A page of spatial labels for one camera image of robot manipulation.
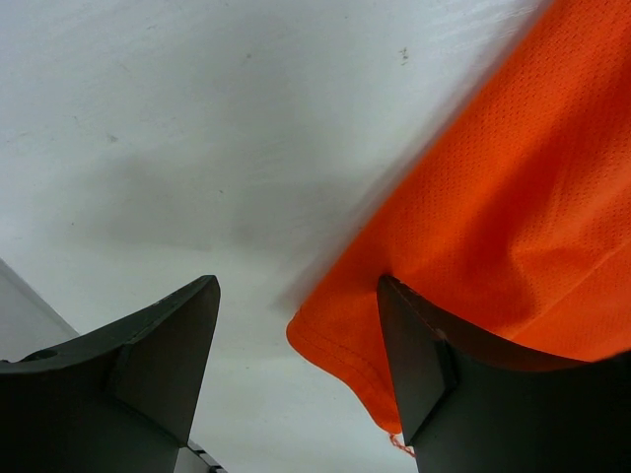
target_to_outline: white surface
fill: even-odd
[[[16,362],[77,333],[0,259],[0,360]]]
[[[415,471],[285,325],[537,3],[2,2],[1,255],[81,332],[217,274],[231,473]]]

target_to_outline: gray wall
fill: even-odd
[[[16,362],[77,332],[0,259],[0,359]]]

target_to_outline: orange thread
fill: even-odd
[[[390,443],[392,443],[392,445],[397,447],[399,450],[402,450],[410,455],[412,458],[416,458],[416,454],[414,454],[414,450],[412,449],[412,447],[405,446],[403,443],[401,443],[395,434],[390,434]]]

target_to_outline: stitched seam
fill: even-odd
[[[384,381],[382,380],[379,371],[375,368],[375,366],[373,364],[371,364],[368,360],[366,360],[364,357],[362,357],[360,354],[358,354],[357,352],[349,349],[348,347],[345,347],[343,345],[340,345],[338,342],[335,342],[334,340],[331,340],[330,338],[322,335],[321,333],[319,333],[317,330],[314,330],[308,323],[303,322],[303,325],[308,327],[308,329],[310,330],[310,333],[315,335],[316,337],[320,338],[321,340],[324,340],[328,343],[330,343],[331,345],[333,345],[336,348],[341,348],[342,350],[344,350],[346,353],[352,355],[357,361],[359,361],[360,363],[362,363],[366,368],[370,369],[371,372],[373,372],[373,375],[375,377],[375,379],[379,382],[379,387],[375,386],[375,383],[369,379],[363,372],[361,372],[360,370],[358,370],[356,367],[354,367],[352,364],[349,364],[348,362],[344,361],[341,358],[336,357],[335,355],[333,355],[330,351],[326,350],[325,348],[321,347],[319,344],[317,344],[314,340],[311,340],[309,338],[307,338],[305,335],[303,335],[301,333],[301,331],[296,331],[294,333],[296,333],[301,339],[303,339],[304,341],[310,343],[312,346],[318,348],[319,350],[321,350],[322,352],[326,353],[330,358],[332,358],[333,360],[335,360],[336,362],[338,362],[339,364],[350,368],[353,372],[356,372],[363,380],[365,380],[369,386],[376,392],[376,393],[385,393],[387,394],[387,386],[384,383]]]

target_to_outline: orange mesh shirt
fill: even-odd
[[[631,6],[557,0],[290,322],[292,346],[400,432],[377,310],[389,273],[517,343],[631,348]]]

